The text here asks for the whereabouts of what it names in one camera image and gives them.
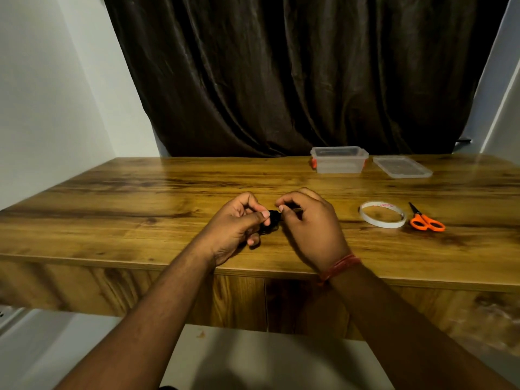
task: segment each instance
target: wooden table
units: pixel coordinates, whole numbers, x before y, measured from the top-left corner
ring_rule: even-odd
[[[317,174],[307,157],[116,158],[0,212],[3,304],[124,315],[211,216],[250,190],[274,209],[307,186],[336,208],[353,251],[433,323],[466,345],[520,354],[520,168],[488,156],[414,157],[427,179]],[[413,202],[444,233],[381,229],[358,206]],[[215,270],[189,322],[360,339],[312,281],[284,230]]]

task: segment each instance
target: scissor blade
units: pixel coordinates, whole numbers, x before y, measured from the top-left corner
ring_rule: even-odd
[[[408,202],[408,204],[410,204],[410,207],[412,208],[413,213],[417,213],[417,214],[421,215],[421,213],[419,212],[419,209],[415,208],[411,202]]]

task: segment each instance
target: white floor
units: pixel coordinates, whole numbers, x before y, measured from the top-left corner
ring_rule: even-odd
[[[30,311],[0,336],[0,388],[53,388],[118,321]],[[520,359],[487,358],[520,385]],[[162,385],[179,390],[393,388],[365,342],[190,325],[184,328]]]

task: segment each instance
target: wooden tabletop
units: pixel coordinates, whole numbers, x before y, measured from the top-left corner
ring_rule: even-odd
[[[307,186],[335,207],[353,251],[389,283],[520,290],[520,168],[489,156],[413,157],[434,173],[392,179],[372,160],[361,174],[317,174],[308,157],[116,158],[0,212],[0,259],[162,268],[229,199],[252,191],[274,209]],[[408,202],[446,225],[364,222],[361,203]],[[263,236],[217,274],[308,278],[282,230]]]

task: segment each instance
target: red thread bracelet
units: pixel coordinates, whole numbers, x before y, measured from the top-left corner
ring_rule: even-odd
[[[327,271],[322,272],[320,274],[321,282],[319,282],[318,284],[320,286],[323,286],[325,282],[327,282],[330,278],[333,278],[334,276],[341,274],[347,268],[359,263],[361,263],[361,260],[352,253],[343,257],[340,261],[338,261],[336,264],[330,267]]]

